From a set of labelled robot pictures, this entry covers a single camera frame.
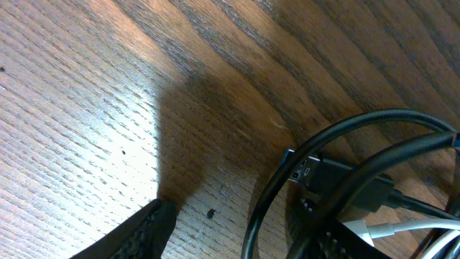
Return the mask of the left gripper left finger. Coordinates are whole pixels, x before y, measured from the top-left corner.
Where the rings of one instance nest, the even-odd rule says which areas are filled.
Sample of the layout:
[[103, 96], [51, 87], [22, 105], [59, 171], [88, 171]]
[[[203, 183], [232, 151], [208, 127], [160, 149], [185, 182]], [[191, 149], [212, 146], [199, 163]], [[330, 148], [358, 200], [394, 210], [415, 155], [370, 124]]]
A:
[[155, 199], [72, 259], [160, 258], [177, 215], [174, 202]]

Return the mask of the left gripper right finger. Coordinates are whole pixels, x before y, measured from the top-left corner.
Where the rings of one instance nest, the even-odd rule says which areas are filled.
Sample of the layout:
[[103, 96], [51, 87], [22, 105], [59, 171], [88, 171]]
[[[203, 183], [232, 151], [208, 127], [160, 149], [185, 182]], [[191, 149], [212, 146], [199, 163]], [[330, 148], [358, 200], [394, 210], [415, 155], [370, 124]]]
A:
[[[310, 199], [290, 203], [290, 239], [294, 242], [311, 219], [316, 204]], [[330, 221], [310, 243], [306, 258], [390, 259], [337, 219]]]

